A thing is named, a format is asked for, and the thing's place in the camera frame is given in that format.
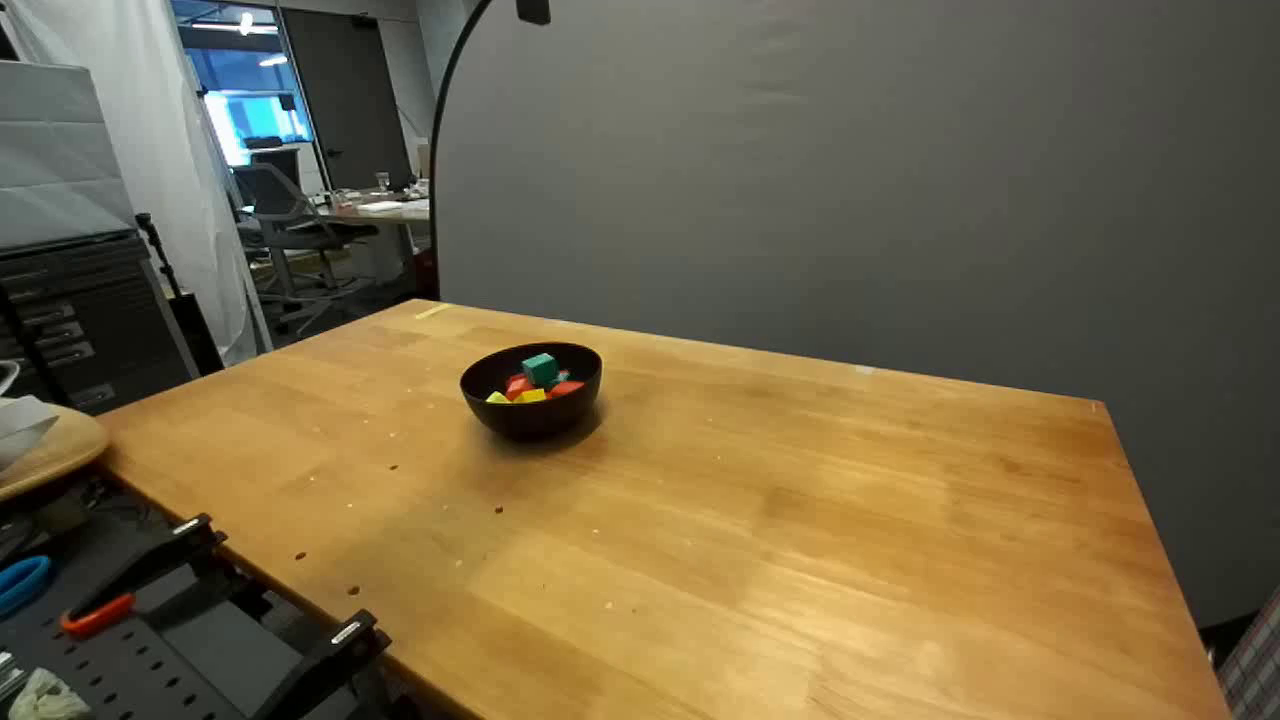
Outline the black bowl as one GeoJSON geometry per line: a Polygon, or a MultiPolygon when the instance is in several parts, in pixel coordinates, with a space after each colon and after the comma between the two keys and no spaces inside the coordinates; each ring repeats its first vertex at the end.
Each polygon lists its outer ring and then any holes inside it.
{"type": "Polygon", "coordinates": [[[586,346],[566,341],[513,346],[472,362],[458,371],[458,396],[469,401],[472,415],[501,442],[524,443],[543,443],[578,431],[597,415],[598,383],[603,357],[586,346]],[[524,375],[518,362],[534,351],[552,351],[559,362],[559,380],[583,380],[583,388],[565,401],[547,396],[543,403],[484,403],[486,391],[504,391],[513,375],[524,375]]]}

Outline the red wooden block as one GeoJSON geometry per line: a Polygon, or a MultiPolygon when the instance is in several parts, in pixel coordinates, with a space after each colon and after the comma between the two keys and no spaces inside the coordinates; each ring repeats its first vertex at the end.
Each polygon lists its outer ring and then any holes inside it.
{"type": "Polygon", "coordinates": [[[565,401],[565,396],[572,396],[572,391],[578,391],[578,388],[583,388],[583,380],[559,380],[559,383],[547,388],[547,396],[552,396],[552,401],[565,401]]]}

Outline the yellow wooden block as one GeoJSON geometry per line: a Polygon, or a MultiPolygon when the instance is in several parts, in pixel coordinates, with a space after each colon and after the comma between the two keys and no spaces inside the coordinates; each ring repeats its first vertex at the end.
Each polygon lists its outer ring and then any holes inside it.
{"type": "Polygon", "coordinates": [[[543,388],[524,388],[524,391],[513,396],[513,403],[543,403],[543,401],[547,401],[543,388]]]}

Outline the red block middle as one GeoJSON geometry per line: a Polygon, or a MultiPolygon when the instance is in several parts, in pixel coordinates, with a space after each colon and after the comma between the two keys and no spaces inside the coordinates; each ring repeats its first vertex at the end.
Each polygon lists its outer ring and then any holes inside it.
{"type": "Polygon", "coordinates": [[[513,380],[504,383],[504,396],[518,396],[518,391],[529,391],[529,388],[531,388],[529,375],[513,375],[513,380]]]}

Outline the background desk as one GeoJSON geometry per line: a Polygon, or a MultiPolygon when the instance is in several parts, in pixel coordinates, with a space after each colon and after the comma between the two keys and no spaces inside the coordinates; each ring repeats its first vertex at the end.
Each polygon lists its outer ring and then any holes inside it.
{"type": "Polygon", "coordinates": [[[335,190],[315,213],[328,223],[426,223],[432,204],[423,196],[376,192],[376,190],[335,190]]]}

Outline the black equipment case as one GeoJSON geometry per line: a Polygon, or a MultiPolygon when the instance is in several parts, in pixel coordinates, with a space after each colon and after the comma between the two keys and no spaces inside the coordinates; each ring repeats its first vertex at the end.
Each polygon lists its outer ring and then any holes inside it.
{"type": "Polygon", "coordinates": [[[0,357],[14,391],[86,415],[194,375],[134,233],[96,233],[0,254],[0,357]]]}

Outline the black perforated tool board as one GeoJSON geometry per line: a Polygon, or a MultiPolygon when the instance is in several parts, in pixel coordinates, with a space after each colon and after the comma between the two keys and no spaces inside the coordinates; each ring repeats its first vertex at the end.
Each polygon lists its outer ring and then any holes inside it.
{"type": "MultiPolygon", "coordinates": [[[[226,544],[210,560],[134,594],[134,613],[92,639],[66,639],[57,616],[99,588],[176,523],[133,496],[86,487],[7,502],[3,565],[47,556],[47,588],[0,616],[3,712],[42,703],[71,720],[252,720],[269,694],[342,620],[323,620],[252,577],[226,544]]],[[[412,720],[382,656],[305,720],[412,720]]]]}

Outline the round wooden board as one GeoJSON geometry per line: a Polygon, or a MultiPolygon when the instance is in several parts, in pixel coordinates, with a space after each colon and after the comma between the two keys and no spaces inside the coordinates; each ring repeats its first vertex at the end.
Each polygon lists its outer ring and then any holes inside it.
{"type": "Polygon", "coordinates": [[[96,415],[59,410],[50,429],[13,464],[0,467],[0,502],[47,487],[106,452],[106,429],[96,415]]]}

